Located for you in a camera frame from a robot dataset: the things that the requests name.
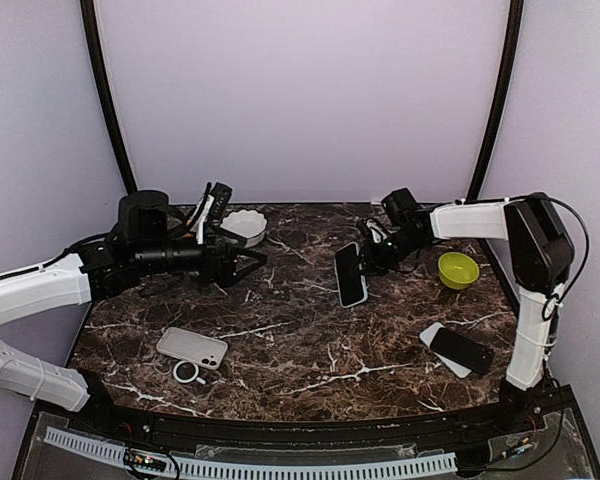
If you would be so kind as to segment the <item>clear white phone case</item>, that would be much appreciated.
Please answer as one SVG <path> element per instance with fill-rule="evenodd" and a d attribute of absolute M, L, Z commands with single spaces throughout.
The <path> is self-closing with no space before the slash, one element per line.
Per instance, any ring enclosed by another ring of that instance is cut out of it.
<path fill-rule="evenodd" d="M 203 368 L 217 370 L 228 344 L 189 330 L 169 327 L 156 345 L 159 353 Z"/>

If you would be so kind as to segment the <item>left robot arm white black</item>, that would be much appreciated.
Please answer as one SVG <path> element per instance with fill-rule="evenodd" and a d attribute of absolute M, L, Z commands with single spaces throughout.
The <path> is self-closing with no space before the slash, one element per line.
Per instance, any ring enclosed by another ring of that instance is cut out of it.
<path fill-rule="evenodd" d="M 230 287 L 267 263 L 267 256 L 231 242 L 217 227 L 231 197 L 208 186 L 188 213 L 166 193 L 139 190 L 120 199 L 116 224 L 65 248 L 57 257 L 0 274 L 0 327 L 56 308 L 116 297 L 145 276 L 196 273 Z M 121 427 L 120 412 L 98 374 L 50 364 L 0 340 L 0 389 L 81 412 L 100 436 Z"/>

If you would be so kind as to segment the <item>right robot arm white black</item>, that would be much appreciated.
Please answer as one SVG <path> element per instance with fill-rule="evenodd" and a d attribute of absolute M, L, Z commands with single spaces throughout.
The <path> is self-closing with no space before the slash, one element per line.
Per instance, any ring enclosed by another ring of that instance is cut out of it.
<path fill-rule="evenodd" d="M 394 229 L 387 231 L 382 224 L 369 227 L 361 221 L 363 242 L 348 270 L 359 276 L 385 275 L 437 241 L 507 242 L 520 306 L 504 385 L 526 392 L 544 375 L 557 341 L 559 311 L 581 274 L 571 269 L 575 246 L 556 210 L 561 204 L 543 192 L 420 204 L 409 189 L 395 190 L 381 202 Z"/>

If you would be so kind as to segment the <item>black phone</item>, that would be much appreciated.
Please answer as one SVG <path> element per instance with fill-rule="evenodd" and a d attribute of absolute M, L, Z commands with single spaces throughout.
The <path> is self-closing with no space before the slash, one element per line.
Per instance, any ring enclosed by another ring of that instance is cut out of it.
<path fill-rule="evenodd" d="M 490 347 L 447 328 L 441 328 L 436 332 L 430 348 L 436 354 L 480 375 L 490 372 L 495 356 L 495 352 Z"/>

